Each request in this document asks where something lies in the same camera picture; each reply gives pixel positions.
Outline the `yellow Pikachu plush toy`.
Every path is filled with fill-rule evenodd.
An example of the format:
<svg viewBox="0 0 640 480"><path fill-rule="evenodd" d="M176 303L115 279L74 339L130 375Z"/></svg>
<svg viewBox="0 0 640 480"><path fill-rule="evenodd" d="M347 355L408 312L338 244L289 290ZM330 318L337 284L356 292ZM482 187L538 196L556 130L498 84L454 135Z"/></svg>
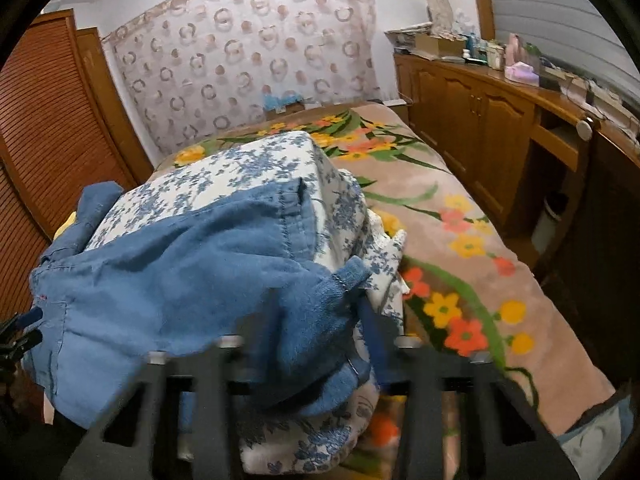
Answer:
<svg viewBox="0 0 640 480"><path fill-rule="evenodd" d="M53 235L53 239L57 240L70 226L72 226L77 218L77 212L73 211L68 218L65 220L65 222L62 224L62 226L59 226L54 235Z"/></svg>

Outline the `brown louvered wooden wardrobe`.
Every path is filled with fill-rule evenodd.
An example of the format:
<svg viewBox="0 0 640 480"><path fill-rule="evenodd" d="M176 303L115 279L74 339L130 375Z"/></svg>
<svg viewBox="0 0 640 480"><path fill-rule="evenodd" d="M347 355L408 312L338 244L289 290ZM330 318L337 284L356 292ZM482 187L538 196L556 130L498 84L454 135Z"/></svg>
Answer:
<svg viewBox="0 0 640 480"><path fill-rule="evenodd" d="M152 172L96 28L40 15L1 70L2 318L29 309L29 272L85 186L130 190Z"/></svg>

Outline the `floral fleece bed blanket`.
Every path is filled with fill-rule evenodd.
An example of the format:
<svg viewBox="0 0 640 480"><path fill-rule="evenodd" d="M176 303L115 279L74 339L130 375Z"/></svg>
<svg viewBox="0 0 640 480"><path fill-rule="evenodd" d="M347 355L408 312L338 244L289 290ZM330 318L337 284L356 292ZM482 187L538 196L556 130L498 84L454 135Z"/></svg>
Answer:
<svg viewBox="0 0 640 480"><path fill-rule="evenodd" d="M189 140L159 172L288 130L307 131L334 166L359 182L384 228L405 230L400 272L406 326L436 349L486 350L562 434L613 394L533 273L503 243L440 155L389 107L335 105Z"/></svg>

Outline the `blue denim jeans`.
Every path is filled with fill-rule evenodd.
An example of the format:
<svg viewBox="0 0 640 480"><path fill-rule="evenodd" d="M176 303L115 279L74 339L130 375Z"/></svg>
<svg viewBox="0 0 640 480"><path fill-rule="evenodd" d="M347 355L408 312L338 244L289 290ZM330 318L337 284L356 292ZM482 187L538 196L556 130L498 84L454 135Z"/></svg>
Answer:
<svg viewBox="0 0 640 480"><path fill-rule="evenodd" d="M75 424L90 426L148 353L199 352L247 316L248 344L276 341L253 388L263 410L310 415L370 377L352 338L370 272L358 257L329 273L299 255L310 245L299 184L235 192L89 248L121 195L113 182L85 188L75 223L30 274L42 341L23 364Z"/></svg>

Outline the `pink tissue pack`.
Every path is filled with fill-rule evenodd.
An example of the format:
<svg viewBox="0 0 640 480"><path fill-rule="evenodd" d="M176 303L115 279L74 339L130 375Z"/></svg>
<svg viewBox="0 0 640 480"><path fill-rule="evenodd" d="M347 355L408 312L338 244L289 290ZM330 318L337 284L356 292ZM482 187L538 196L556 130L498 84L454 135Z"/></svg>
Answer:
<svg viewBox="0 0 640 480"><path fill-rule="evenodd" d="M539 75L535 72L533 66L516 62L504 68L504 76L507 80L516 82L517 84L526 84L526 86L538 87Z"/></svg>

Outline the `cardboard box on cabinet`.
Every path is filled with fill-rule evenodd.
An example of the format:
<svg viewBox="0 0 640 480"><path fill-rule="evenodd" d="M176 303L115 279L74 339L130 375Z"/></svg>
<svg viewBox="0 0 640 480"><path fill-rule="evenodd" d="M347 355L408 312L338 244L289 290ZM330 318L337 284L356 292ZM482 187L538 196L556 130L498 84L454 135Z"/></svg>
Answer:
<svg viewBox="0 0 640 480"><path fill-rule="evenodd" d="M419 34L414 38L414 47L416 50L434 56L435 58L443 58L444 56L461 56L465 48L465 44L466 40L464 37L459 39Z"/></svg>

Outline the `blue floral white quilt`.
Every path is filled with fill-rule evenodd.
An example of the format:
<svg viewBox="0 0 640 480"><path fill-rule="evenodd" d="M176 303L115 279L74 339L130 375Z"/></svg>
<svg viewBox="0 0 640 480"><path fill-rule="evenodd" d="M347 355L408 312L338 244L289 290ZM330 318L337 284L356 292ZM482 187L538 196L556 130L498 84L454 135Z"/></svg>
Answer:
<svg viewBox="0 0 640 480"><path fill-rule="evenodd" d="M368 208L356 177L337 168L311 136L301 131L236 144L198 162L168 169L116 200L89 238L91 249L146 226L199 211L235 192L271 183L302 188L300 227L310 238L299 255L334 273L359 257L370 270L363 288L373 309L404 327L398 269L406 233L387 235L382 218ZM341 463L369 426L378 404L373 377L358 379L349 394L307 415L259 416L242 411L241 458L250 474L321 474Z"/></svg>

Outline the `wooden sideboard cabinet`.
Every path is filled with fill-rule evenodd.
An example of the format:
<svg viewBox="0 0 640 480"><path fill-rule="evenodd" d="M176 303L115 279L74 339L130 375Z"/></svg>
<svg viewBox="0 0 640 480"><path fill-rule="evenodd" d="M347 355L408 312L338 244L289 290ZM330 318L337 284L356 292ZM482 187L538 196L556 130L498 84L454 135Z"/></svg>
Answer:
<svg viewBox="0 0 640 480"><path fill-rule="evenodd" d="M533 271L560 247L598 165L638 177L639 153L620 129L560 92L512 84L486 67L410 54L394 62L410 128Z"/></svg>

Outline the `grey window roller blind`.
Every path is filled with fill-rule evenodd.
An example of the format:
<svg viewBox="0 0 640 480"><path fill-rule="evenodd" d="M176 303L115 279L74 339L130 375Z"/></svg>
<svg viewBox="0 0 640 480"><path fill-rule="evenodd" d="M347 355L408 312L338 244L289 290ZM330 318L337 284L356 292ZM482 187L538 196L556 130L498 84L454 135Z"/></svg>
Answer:
<svg viewBox="0 0 640 480"><path fill-rule="evenodd" d="M639 72L620 38L589 0L491 0L495 32L533 44L543 55L590 74L639 103Z"/></svg>

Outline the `pink bottle on cabinet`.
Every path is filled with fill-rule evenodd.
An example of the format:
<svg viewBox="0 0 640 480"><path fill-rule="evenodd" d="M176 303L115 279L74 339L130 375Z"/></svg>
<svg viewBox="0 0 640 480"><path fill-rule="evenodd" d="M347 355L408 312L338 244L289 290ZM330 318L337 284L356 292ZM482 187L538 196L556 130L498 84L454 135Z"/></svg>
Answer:
<svg viewBox="0 0 640 480"><path fill-rule="evenodd" d="M509 39L504 46L504 62L506 67L513 66L518 63L528 63L528 54L517 34L510 34Z"/></svg>

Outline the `circle patterned sheer curtain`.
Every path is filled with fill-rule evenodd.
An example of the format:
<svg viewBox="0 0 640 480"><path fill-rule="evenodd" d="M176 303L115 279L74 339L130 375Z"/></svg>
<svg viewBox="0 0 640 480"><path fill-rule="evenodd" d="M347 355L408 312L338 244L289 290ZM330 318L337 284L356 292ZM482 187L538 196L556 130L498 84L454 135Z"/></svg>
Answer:
<svg viewBox="0 0 640 480"><path fill-rule="evenodd" d="M374 0L165 0L108 35L157 148L263 122L264 93L328 105L380 96Z"/></svg>

